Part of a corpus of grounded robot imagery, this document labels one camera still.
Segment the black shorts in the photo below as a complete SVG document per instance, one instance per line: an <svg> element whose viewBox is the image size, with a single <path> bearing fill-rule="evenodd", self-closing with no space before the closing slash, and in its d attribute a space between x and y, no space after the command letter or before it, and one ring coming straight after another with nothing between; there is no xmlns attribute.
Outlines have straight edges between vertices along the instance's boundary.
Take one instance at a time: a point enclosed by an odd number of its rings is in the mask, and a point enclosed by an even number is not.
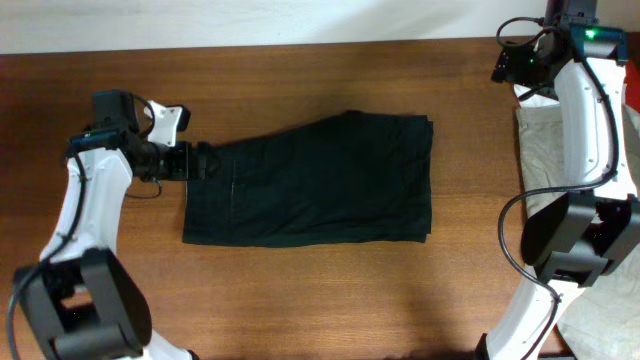
<svg viewBox="0 0 640 360"><path fill-rule="evenodd" d="M220 167L186 185L186 244L287 248L423 242L432 227L425 115L347 111L212 145Z"/></svg>

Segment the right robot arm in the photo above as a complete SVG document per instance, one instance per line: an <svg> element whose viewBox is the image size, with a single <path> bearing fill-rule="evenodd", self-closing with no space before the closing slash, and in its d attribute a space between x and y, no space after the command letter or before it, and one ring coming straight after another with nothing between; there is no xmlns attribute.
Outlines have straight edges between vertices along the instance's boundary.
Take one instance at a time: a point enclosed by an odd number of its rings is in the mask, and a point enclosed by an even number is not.
<svg viewBox="0 0 640 360"><path fill-rule="evenodd" d="M522 281L499 323L485 333L477 359L535 359L562 314L596 280L612 273L639 243L639 199L623 140L626 34L591 21L553 23L522 43L503 42L496 82L524 85L527 99L543 89L558 102L565 182L527 190L555 195L535 212L521 237L524 262L506 257Z"/></svg>

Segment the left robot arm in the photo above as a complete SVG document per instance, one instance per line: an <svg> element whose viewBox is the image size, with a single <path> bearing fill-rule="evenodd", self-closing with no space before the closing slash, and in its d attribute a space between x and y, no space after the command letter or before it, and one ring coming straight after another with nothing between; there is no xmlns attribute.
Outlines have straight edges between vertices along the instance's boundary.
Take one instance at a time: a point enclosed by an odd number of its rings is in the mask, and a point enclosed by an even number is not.
<svg viewBox="0 0 640 360"><path fill-rule="evenodd" d="M39 260L14 273L6 338L18 358L22 312L48 359L194 359L154 330L148 303L116 256L120 214L139 169L163 167L170 148L128 130L71 137L68 183L54 233Z"/></svg>

